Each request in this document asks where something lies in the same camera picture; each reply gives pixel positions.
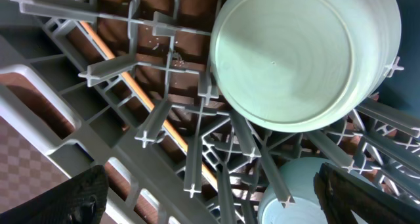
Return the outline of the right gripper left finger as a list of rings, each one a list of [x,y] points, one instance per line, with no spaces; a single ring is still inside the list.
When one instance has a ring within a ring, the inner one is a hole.
[[[93,166],[62,184],[1,214],[2,223],[100,223],[106,210],[108,176]]]

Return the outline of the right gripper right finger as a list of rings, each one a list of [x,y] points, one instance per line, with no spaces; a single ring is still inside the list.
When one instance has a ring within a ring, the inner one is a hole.
[[[356,223],[356,216],[366,223],[419,222],[419,209],[329,163],[315,174],[314,192],[329,224]]]

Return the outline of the light blue small bowl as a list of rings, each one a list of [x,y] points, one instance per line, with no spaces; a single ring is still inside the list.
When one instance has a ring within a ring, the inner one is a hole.
[[[284,208],[273,188],[267,187],[259,204],[258,222],[261,224],[327,223],[314,192],[314,176],[326,162],[330,161],[324,158],[305,157],[291,160],[280,167],[280,175],[295,202]]]

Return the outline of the dark blue plate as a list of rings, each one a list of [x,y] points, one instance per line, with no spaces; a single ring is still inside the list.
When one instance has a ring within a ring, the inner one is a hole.
[[[378,88],[379,101],[419,116],[419,0],[396,0],[402,20],[397,71]]]

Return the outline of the wooden chopstick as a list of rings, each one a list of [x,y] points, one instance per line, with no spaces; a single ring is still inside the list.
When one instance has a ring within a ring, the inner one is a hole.
[[[92,27],[84,21],[80,22],[82,28],[87,32],[89,38],[94,41],[94,43],[99,47],[99,49],[105,54],[107,59],[115,58],[115,54],[108,48],[108,46],[103,42],[103,40],[98,36],[98,34],[92,29]],[[134,90],[134,95],[140,97],[140,101],[144,103],[147,109],[154,109],[155,105],[150,100],[148,95],[142,90],[142,88],[137,84],[134,78],[128,72],[123,72],[122,78],[128,83],[129,88]],[[188,151],[188,145],[186,141],[181,137],[178,131],[171,125],[168,120],[165,120],[163,127],[169,133],[169,135],[176,141],[176,143],[183,149],[183,151]],[[207,179],[211,186],[218,191],[217,187],[217,178],[212,174],[211,170],[204,164],[201,164],[202,175]]]

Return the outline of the mint green bowl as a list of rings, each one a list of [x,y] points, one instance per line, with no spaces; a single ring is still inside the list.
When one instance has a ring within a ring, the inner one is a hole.
[[[250,122],[313,131],[389,76],[401,33],[396,0],[226,0],[211,65],[225,99]]]

